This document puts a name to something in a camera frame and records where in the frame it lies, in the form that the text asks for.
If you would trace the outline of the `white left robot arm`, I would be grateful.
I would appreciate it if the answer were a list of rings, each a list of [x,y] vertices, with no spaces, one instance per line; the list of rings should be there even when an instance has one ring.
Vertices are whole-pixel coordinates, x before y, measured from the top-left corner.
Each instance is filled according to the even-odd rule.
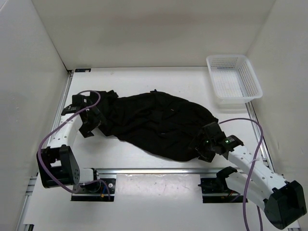
[[[95,193],[102,180],[94,168],[80,168],[73,154],[73,144],[78,133],[84,138],[92,137],[92,131],[106,122],[97,107],[101,95],[94,90],[85,96],[80,92],[72,96],[71,104],[61,112],[60,122],[40,143],[37,162],[44,188],[62,187],[76,193],[85,187]]]

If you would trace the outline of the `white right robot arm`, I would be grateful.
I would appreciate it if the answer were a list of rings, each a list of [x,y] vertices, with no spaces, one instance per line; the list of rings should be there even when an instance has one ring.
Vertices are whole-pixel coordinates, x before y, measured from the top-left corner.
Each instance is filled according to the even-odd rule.
[[[199,187],[213,193],[237,192],[263,210],[268,221],[283,230],[307,213],[304,190],[296,180],[289,182],[255,157],[234,135],[226,136],[217,122],[201,128],[190,147],[199,158],[210,161],[219,154],[236,168],[225,167]]]

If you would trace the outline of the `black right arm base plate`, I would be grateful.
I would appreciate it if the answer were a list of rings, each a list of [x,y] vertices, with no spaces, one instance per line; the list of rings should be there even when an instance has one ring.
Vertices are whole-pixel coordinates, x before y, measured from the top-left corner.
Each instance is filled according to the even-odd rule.
[[[222,189],[215,178],[200,178],[203,204],[242,203],[243,196],[230,189]]]

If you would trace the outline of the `black trousers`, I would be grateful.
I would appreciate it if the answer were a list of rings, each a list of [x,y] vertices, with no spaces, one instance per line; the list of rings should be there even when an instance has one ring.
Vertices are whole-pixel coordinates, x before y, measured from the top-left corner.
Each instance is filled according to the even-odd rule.
[[[99,94],[97,108],[106,118],[99,129],[105,136],[174,161],[197,158],[194,138],[203,126],[218,122],[205,107],[165,92],[121,98],[113,90]]]

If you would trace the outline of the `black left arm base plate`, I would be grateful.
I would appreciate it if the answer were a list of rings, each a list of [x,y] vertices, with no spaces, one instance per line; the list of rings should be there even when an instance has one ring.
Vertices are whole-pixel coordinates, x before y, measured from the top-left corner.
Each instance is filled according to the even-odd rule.
[[[104,183],[96,182],[81,186],[77,193],[71,195],[73,202],[113,202],[115,199],[116,175],[102,174]]]

